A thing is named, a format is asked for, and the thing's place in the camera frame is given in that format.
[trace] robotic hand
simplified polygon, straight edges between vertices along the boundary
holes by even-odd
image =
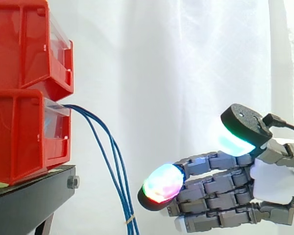
[[[239,151],[233,151],[232,144],[223,148],[227,153],[211,152],[164,165],[169,170],[156,170],[139,191],[142,206],[151,211],[167,207],[169,216],[177,216],[176,228],[185,233],[261,220],[292,225],[294,141],[272,139],[269,128],[294,127],[274,115],[262,118],[241,105],[232,105],[221,119],[227,130],[244,141],[236,147]],[[241,154],[247,143],[253,150]],[[198,178],[212,170],[222,172]]]
[[[292,225],[294,171],[290,167],[294,167],[294,142],[281,141],[271,139],[255,161],[250,155],[233,157],[218,152],[176,162],[185,170],[187,178],[227,169],[184,183],[167,207],[170,216],[178,216],[176,228],[185,233],[204,232],[244,223],[257,224],[262,219]],[[251,203],[254,198],[264,201]]]

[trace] metal bolt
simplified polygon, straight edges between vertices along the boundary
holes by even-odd
[[[79,176],[71,175],[68,178],[68,188],[75,189],[79,187]]]

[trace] green light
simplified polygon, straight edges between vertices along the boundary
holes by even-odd
[[[255,149],[255,146],[233,135],[221,122],[214,125],[214,138],[217,138],[217,145],[220,151],[239,157],[250,153]]]

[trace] red storage drawer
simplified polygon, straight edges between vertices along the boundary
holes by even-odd
[[[0,182],[13,185],[70,160],[71,111],[38,90],[0,91]]]
[[[73,44],[46,0],[0,0],[0,89],[37,89],[58,101],[73,93]]]

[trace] black sensor cap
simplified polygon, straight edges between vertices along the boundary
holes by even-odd
[[[221,121],[233,135],[256,148],[272,138],[272,133],[262,121],[262,116],[241,104],[232,104],[221,114]]]

